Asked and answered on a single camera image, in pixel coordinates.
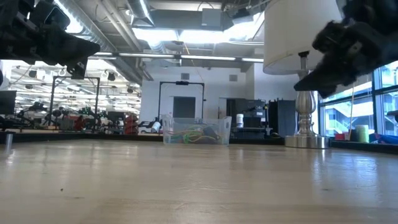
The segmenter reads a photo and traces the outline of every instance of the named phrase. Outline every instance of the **white lampshade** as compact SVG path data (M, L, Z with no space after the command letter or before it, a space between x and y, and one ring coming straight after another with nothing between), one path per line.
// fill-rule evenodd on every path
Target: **white lampshade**
M322 54L313 40L328 22L341 20L336 0L273 0L264 16L264 73L270 75L296 74L298 53L305 51L308 68L315 68Z

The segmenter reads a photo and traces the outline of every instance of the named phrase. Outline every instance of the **clear plastic bin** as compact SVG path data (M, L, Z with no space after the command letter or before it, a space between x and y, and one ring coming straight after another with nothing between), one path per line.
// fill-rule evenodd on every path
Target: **clear plastic bin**
M232 117L223 119L172 118L163 115L165 144L217 144L227 146Z

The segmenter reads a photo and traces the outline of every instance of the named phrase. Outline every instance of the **table lamp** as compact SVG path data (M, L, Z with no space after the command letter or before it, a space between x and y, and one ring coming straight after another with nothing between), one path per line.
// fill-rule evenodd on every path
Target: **table lamp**
M316 35L332 20L340 21L336 0L273 0L264 22L264 73L308 75L322 59L312 47ZM312 91L297 93L298 133L287 136L288 147L326 148L328 138L312 130L312 113L317 102Z

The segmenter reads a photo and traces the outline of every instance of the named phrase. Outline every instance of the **wooden table surface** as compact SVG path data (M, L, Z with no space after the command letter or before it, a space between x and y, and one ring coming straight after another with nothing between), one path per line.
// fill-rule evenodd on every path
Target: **wooden table surface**
M15 144L0 223L398 223L398 157L280 146Z

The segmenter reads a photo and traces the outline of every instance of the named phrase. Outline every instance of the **vent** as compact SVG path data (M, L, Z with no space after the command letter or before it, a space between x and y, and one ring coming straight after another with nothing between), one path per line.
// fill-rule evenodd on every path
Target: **vent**
M238 75L229 75L229 81L230 82L237 82L238 81Z
M181 80L189 80L189 73L181 73Z

